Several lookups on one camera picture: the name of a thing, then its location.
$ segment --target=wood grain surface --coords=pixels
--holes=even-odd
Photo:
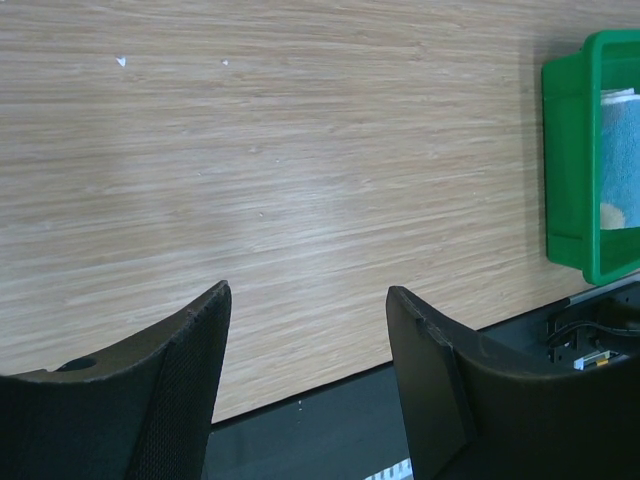
[[[220,420],[389,360],[391,284],[473,327],[585,288],[545,259],[540,67],[639,22],[630,1],[3,0],[0,370],[228,279]]]

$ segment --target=blue towel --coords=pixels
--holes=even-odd
[[[600,228],[640,227],[640,95],[602,95]]]

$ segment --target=black cable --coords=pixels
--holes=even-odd
[[[601,332],[610,333],[611,335],[618,335],[619,337],[640,337],[640,329],[607,327],[606,325],[591,322],[589,320],[578,320],[577,322],[566,324],[558,331],[549,335],[549,338],[547,338],[547,345],[550,347],[557,347],[559,345],[562,345],[562,343],[564,342],[558,341],[558,339],[561,339],[565,335],[582,327],[592,327],[596,330],[600,330]]]

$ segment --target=green bin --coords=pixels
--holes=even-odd
[[[640,268],[640,228],[600,230],[600,92],[631,87],[640,30],[595,33],[542,69],[547,256],[595,285]]]

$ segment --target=table top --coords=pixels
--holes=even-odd
[[[544,249],[540,67],[624,2],[0,3],[0,370],[234,295],[215,419],[585,288]]]

